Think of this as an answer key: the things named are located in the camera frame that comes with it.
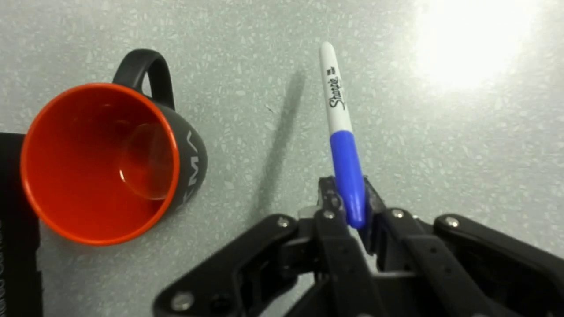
mug rim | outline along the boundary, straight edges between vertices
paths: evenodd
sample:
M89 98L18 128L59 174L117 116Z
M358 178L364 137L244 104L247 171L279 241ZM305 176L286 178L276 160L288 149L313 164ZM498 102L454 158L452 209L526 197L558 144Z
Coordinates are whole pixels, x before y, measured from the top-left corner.
M149 111L152 111L152 114L159 119L161 127L166 130L170 146L173 149L173 179L172 179L172 186L170 192L166 193L166 199L163 200L161 208L154 213L154 216L150 216L143 225L136 227L135 230L122 234L122 236L115 236L115 237L105 237L105 239L98 239L98 237L85 237L78 232L73 232L69 229L64 229L62 225L59 225L55 220L50 218L50 213L45 211L45 208L38 202L38 199L34 197L34 190L29 179L29 164L31 164L31 156L29 156L29 148L31 148L31 139L34 139L34 132L39 127L39 121L50 112L53 111L61 100L68 98L69 95L75 95L78 91L85 91L85 90L94 90L94 88L105 88L105 90L113 90L119 93L124 93L131 98L135 98L136 102L143 104ZM166 215L166 211L172 208L177 190L179 190L179 181L180 181L180 148L177 142L177 135L175 130L172 127L172 123L166 119L166 116L163 114L163 111L157 107L157 104L154 104L147 95L129 88L129 86L122 86L117 82L85 82L85 84L78 84L73 86L69 90L64 90L62 93L59 93L57 97L53 97L34 118L25 139L23 139L23 146L22 146L22 158L20 158L22 165L20 165L20 174L22 174L22 185L25 190L25 195L32 206L32 209L36 211L36 215L55 232L59 232L61 236L76 241L76 243L83 243L83 245L90 245L90 246L110 246L110 245L119 245L119 243L126 243L131 241L138 236L143 236L147 230L150 230L152 227L157 225L157 222Z

mug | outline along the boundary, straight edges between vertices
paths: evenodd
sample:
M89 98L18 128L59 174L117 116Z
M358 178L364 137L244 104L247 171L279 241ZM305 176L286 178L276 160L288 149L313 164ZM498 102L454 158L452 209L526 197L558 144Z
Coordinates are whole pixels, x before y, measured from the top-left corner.
M152 97L143 95L145 75ZM22 181L39 218L64 237L117 245L152 229L196 193L207 148L175 111L166 60L131 51L113 82L75 86L36 116Z

blue marker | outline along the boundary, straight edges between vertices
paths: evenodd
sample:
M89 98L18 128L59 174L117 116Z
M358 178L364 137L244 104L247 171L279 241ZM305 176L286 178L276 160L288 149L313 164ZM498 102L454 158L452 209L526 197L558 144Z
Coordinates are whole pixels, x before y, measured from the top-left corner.
M337 188L344 200L350 225L360 229L367 223L367 192L364 171L357 153L350 105L344 102L343 79L335 47L325 42L320 49L323 86L332 132L332 153Z

gray table surface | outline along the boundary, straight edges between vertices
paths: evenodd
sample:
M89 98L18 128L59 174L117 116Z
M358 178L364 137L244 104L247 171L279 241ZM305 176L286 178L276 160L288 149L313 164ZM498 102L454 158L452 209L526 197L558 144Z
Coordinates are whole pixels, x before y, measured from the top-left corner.
M0 130L25 132L59 91L154 47L210 153L200 195L140 239L89 248L43 227L46 317L149 317L163 287L251 223L316 204L332 174L323 40L388 204L564 255L558 0L0 0Z

bolt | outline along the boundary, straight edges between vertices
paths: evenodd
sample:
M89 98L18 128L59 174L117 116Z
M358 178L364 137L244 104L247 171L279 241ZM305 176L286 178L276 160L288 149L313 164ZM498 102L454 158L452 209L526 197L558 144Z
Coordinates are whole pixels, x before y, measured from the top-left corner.
M172 308L175 311L189 311L193 304L194 304L193 292L179 292L179 294L175 294L175 297L172 301Z
M402 211L402 209L392 209L392 215L394 215L395 218L404 218L404 211Z
M281 227L288 227L290 225L290 220L286 216L281 216L279 222L277 222Z
M459 218L455 216L446 216L445 222L450 225L450 227L459 227Z
M327 209L327 211L323 211L323 216L332 220L332 218L335 218L335 213L332 209Z

